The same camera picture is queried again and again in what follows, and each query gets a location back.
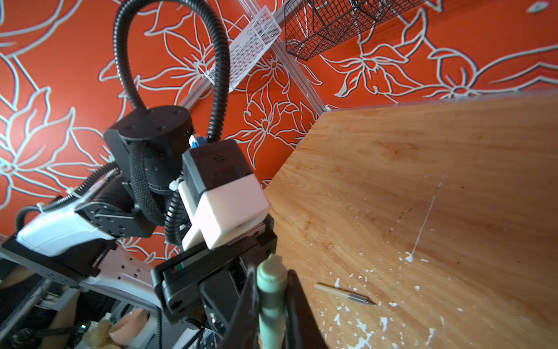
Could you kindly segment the green pen cap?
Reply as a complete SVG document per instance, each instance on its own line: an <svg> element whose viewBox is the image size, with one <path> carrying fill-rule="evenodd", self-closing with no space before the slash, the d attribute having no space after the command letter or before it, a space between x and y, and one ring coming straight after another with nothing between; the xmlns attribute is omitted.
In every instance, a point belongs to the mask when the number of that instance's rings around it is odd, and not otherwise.
<svg viewBox="0 0 558 349"><path fill-rule="evenodd" d="M257 268L260 298L260 339L262 348L281 348L286 327L286 266L281 256L270 256Z"/></svg>

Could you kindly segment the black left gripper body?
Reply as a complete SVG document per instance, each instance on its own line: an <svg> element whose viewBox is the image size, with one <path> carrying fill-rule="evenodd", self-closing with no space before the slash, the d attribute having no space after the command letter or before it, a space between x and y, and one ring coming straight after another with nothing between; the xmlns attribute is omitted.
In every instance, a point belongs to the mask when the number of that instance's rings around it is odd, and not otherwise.
<svg viewBox="0 0 558 349"><path fill-rule="evenodd" d="M271 215L245 237L209 250L197 244L151 271L153 289L161 312L170 324L191 329L206 327L225 337L248 277L248 267L257 266L276 251L277 236Z"/></svg>

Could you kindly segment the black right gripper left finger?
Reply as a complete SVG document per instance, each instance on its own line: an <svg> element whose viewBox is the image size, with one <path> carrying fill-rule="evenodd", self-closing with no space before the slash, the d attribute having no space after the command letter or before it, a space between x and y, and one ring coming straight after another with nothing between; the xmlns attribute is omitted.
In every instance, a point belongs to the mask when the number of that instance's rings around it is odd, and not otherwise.
<svg viewBox="0 0 558 349"><path fill-rule="evenodd" d="M259 290L257 268L248 267L245 286L235 307L230 327L218 348L255 348L258 344Z"/></svg>

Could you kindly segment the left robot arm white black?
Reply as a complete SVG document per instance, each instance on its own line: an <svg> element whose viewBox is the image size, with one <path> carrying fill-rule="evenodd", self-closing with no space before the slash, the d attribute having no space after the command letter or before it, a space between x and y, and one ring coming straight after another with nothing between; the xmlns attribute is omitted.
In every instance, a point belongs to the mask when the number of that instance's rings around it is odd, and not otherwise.
<svg viewBox="0 0 558 349"><path fill-rule="evenodd" d="M181 106L139 108L104 140L114 161L67 196L22 209L1 254L222 339L277 247L270 203L241 149L197 135Z"/></svg>

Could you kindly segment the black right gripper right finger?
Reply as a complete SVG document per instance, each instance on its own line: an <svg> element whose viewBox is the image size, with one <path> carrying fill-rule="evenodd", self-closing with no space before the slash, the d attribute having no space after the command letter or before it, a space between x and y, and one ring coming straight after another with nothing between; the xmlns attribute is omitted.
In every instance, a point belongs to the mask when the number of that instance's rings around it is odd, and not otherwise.
<svg viewBox="0 0 558 349"><path fill-rule="evenodd" d="M287 273L284 348L328 348L295 270Z"/></svg>

